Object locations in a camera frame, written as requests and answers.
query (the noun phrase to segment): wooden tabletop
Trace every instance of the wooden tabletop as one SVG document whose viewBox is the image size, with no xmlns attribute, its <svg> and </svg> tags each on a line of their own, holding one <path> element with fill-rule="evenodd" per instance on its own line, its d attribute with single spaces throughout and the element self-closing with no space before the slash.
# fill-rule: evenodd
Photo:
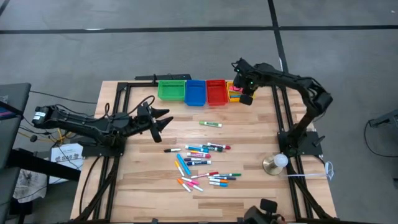
<svg viewBox="0 0 398 224">
<path fill-rule="evenodd" d="M 104 114 L 106 103 L 113 107 L 117 83 L 103 82 L 96 108 L 97 117 Z M 288 89 L 287 93 L 294 122 L 297 122 L 305 114 L 305 106 L 297 91 Z M 265 157 L 279 152 L 276 137 L 278 123 L 271 88 L 258 89 L 257 97 L 251 106 L 228 103 L 225 106 L 193 107 L 182 101 L 158 99 L 156 87 L 138 87 L 131 91 L 128 110 L 149 95 L 156 96 L 153 107 L 170 109 L 168 116 L 173 116 L 174 120 L 163 130 L 161 143 L 155 143 L 149 131 L 143 135 L 131 136 L 127 140 L 126 150 L 119 165 L 112 222 L 150 222 L 152 218 L 157 218 L 160 222 L 235 222 L 237 217 L 243 217 L 249 207 L 258 207 L 262 198 L 276 201 L 277 212 L 287 220 L 294 221 L 286 171 L 278 176 L 271 176 L 262 168 L 262 160 Z M 215 121 L 222 123 L 223 127 L 202 126 L 199 125 L 199 121 Z M 164 153 L 163 150 L 182 148 L 180 154 L 186 157 L 186 144 L 207 142 L 228 144 L 232 149 L 212 152 L 212 164 L 190 167 L 192 175 L 218 171 L 242 173 L 242 176 L 231 181 L 227 188 L 209 185 L 208 179 L 201 177 L 197 180 L 204 192 L 193 190 L 188 193 L 177 182 L 181 175 L 174 164 L 176 153 Z M 84 162 L 71 218 L 78 216 L 81 190 L 94 159 L 89 158 Z M 305 173 L 324 172 L 320 161 L 313 156 L 302 156 L 302 160 Z M 95 165 L 89 177 L 83 197 L 83 208 L 96 193 L 101 166 L 102 159 Z M 335 217 L 327 179 L 308 177 L 307 185 L 318 203 Z M 299 190 L 297 192 L 301 214 L 305 217 L 302 195 Z M 106 192 L 102 199 L 100 217 L 104 217 L 107 198 Z"/>
</svg>

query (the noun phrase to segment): round metal base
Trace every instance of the round metal base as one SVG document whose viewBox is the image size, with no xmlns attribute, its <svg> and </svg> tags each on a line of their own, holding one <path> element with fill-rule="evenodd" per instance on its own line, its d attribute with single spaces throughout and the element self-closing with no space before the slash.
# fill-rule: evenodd
<svg viewBox="0 0 398 224">
<path fill-rule="evenodd" d="M 269 175 L 278 175 L 282 172 L 283 167 L 275 167 L 274 164 L 271 164 L 273 160 L 274 156 L 265 158 L 262 162 L 262 168 L 264 168 Z"/>
</svg>

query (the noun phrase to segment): concrete floor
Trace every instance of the concrete floor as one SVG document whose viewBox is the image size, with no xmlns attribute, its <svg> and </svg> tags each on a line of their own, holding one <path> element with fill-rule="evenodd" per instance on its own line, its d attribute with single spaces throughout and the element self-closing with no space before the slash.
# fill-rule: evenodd
<svg viewBox="0 0 398 224">
<path fill-rule="evenodd" d="M 398 24 L 395 0 L 278 0 L 275 8 L 280 26 Z M 2 30 L 271 25 L 265 0 L 11 0 L 0 17 Z M 326 135 L 325 159 L 335 167 L 330 187 L 338 216 L 396 223 L 397 159 L 371 154 L 363 128 L 367 120 L 398 108 L 398 31 L 282 31 L 281 36 L 289 71 L 316 78 L 335 99 L 315 126 Z M 233 78 L 230 63 L 240 57 L 279 68 L 273 31 L 0 35 L 1 83 L 30 82 L 33 90 L 86 101 L 96 101 L 103 80 L 153 73 Z M 25 116 L 32 117 L 36 105 L 54 103 L 86 113 L 95 109 L 31 94 Z M 398 154 L 396 134 L 388 126 L 368 129 L 371 147 L 382 154 Z M 50 144 L 18 137 L 15 147 L 45 151 Z M 73 182 L 50 188 L 27 221 L 68 220 L 75 190 Z"/>
</svg>

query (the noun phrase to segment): blue bin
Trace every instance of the blue bin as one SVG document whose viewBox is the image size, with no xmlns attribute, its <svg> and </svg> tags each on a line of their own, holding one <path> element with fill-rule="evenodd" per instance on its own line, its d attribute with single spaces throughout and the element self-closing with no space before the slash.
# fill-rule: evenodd
<svg viewBox="0 0 398 224">
<path fill-rule="evenodd" d="M 188 106 L 203 106 L 206 103 L 206 81 L 187 80 L 185 100 Z"/>
</svg>

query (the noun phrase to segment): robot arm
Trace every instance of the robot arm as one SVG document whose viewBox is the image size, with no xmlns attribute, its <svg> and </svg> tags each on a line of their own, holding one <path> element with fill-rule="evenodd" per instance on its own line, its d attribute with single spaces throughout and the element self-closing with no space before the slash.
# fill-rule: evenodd
<svg viewBox="0 0 398 224">
<path fill-rule="evenodd" d="M 234 71 L 237 73 L 234 79 L 234 86 L 243 89 L 239 102 L 251 105 L 253 93 L 266 85 L 287 86 L 297 90 L 303 99 L 307 112 L 298 124 L 294 124 L 289 130 L 289 145 L 298 148 L 307 126 L 314 118 L 326 111 L 333 98 L 328 92 L 313 78 L 300 77 L 276 70 L 267 63 L 251 66 L 245 59 L 239 59 L 232 63 Z"/>
<path fill-rule="evenodd" d="M 144 102 L 137 107 L 137 116 L 127 113 L 116 113 L 95 119 L 60 109 L 57 105 L 36 107 L 32 120 L 35 128 L 61 128 L 81 136 L 94 139 L 98 144 L 118 147 L 126 138 L 150 129 L 155 142 L 161 142 L 160 132 L 173 120 L 173 117 L 157 121 L 169 110 L 157 110 Z"/>
</svg>

